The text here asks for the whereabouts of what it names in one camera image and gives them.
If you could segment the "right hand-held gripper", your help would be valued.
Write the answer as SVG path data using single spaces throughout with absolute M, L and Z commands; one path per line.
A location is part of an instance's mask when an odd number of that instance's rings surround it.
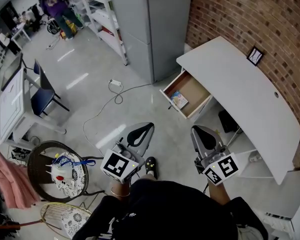
M 195 167 L 215 186 L 239 172 L 236 155 L 229 151 L 215 131 L 196 124 L 192 126 L 190 136 L 197 152 Z

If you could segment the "white and blue carton box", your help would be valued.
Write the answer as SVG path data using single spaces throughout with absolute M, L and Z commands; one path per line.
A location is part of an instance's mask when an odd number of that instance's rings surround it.
M 185 107 L 189 102 L 188 100 L 180 93 L 179 90 L 176 90 L 170 99 L 173 101 L 173 103 L 181 110 L 183 107 Z

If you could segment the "white wooden drawer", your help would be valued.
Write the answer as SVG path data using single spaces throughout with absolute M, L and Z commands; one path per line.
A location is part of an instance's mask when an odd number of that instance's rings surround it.
M 185 119 L 196 120 L 203 109 L 213 100 L 213 96 L 208 90 L 184 69 L 171 83 L 159 91 Z M 188 104 L 182 109 L 179 109 L 171 100 L 175 91 L 180 91 L 188 100 Z

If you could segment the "person's left forearm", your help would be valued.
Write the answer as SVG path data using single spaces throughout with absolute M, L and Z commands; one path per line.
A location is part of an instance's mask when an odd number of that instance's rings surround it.
M 111 185 L 110 195 L 118 199 L 122 204 L 127 204 L 130 196 L 131 182 L 120 183 L 114 181 Z

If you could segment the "person's left black clog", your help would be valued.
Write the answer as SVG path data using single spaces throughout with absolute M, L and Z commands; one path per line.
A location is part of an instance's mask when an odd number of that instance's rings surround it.
M 152 175 L 156 180 L 158 179 L 157 160 L 153 156 L 150 156 L 146 159 L 145 170 L 147 175 Z

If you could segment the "black box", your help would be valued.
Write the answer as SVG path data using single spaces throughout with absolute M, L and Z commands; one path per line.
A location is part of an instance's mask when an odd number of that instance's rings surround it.
M 236 132 L 240 128 L 226 110 L 220 111 L 218 117 L 225 133 Z

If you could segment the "patterned cushion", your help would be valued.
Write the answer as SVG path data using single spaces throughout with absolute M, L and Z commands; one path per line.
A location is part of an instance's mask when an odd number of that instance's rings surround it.
M 73 163 L 72 175 L 73 175 L 73 180 L 74 180 L 74 187 L 73 188 L 69 188 L 69 187 L 58 188 L 57 185 L 56 184 L 55 185 L 56 185 L 57 189 L 60 190 L 66 197 L 75 198 L 83 191 L 83 189 L 85 187 L 85 172 L 83 169 L 82 161 L 78 158 L 78 156 L 76 156 L 75 154 L 70 153 L 70 152 L 63 152 L 59 155 L 65 155 L 72 160 L 72 163 Z
M 62 225 L 70 239 L 83 227 L 91 214 L 87 209 L 77 207 L 68 207 L 61 213 Z

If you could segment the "person's black clothing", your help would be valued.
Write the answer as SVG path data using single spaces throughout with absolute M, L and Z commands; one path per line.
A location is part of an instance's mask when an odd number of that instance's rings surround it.
M 136 180 L 127 204 L 104 196 L 72 240 L 238 240 L 237 225 L 269 234 L 241 197 L 221 205 L 198 189 L 173 181 Z

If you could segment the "round wicker chair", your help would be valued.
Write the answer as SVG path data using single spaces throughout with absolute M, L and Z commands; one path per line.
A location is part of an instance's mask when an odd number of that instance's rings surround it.
M 59 203 L 68 203 L 80 196 L 90 196 L 91 194 L 87 192 L 88 184 L 89 184 L 88 178 L 83 180 L 83 190 L 81 190 L 78 194 L 75 194 L 74 197 L 58 198 L 48 194 L 41 187 L 42 184 L 53 183 L 51 175 L 46 172 L 47 164 L 50 164 L 53 161 L 53 159 L 49 156 L 42 154 L 42 152 L 50 148 L 63 149 L 69 153 L 74 154 L 74 156 L 78 158 L 80 161 L 82 160 L 82 157 L 78 155 L 74 150 L 72 150 L 70 147 L 66 146 L 65 144 L 59 141 L 55 141 L 55 140 L 43 141 L 37 146 L 35 146 L 29 153 L 28 162 L 27 162 L 27 175 L 36 193 L 41 198 L 43 198 L 48 202 L 59 202 Z

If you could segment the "grey refrigerator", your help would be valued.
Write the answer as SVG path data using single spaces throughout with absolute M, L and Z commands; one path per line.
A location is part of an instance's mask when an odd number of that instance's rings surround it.
M 172 74 L 184 53 L 191 0 L 112 0 L 128 64 L 147 83 Z

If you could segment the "red box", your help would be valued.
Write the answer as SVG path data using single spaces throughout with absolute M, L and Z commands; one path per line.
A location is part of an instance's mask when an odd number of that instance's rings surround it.
M 105 26 L 102 26 L 101 31 L 98 34 L 101 38 L 115 38 L 115 35 Z

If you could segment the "yellow container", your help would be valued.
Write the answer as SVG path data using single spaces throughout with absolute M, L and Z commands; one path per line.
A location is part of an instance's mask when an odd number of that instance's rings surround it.
M 67 26 L 71 29 L 72 33 L 75 35 L 77 33 L 76 25 L 69 20 L 66 20 L 65 22 L 66 22 Z

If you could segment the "white table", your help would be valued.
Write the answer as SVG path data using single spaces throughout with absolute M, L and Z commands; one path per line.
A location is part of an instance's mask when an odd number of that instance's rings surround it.
M 35 145 L 25 141 L 23 136 L 34 124 L 60 134 L 67 132 L 56 123 L 34 114 L 29 84 L 39 86 L 25 73 L 22 66 L 0 95 L 0 144 L 6 143 L 13 147 L 32 150 Z

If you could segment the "pink cloth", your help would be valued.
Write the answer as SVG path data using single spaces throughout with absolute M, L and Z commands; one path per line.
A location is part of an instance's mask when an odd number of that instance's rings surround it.
M 8 209 L 28 209 L 41 201 L 25 165 L 7 160 L 0 152 L 0 191 Z

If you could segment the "black picture frame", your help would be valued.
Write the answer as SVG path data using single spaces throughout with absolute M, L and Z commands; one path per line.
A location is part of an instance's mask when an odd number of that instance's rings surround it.
M 247 55 L 247 59 L 254 65 L 257 66 L 265 53 L 258 49 L 256 46 L 253 46 L 250 50 L 249 54 Z

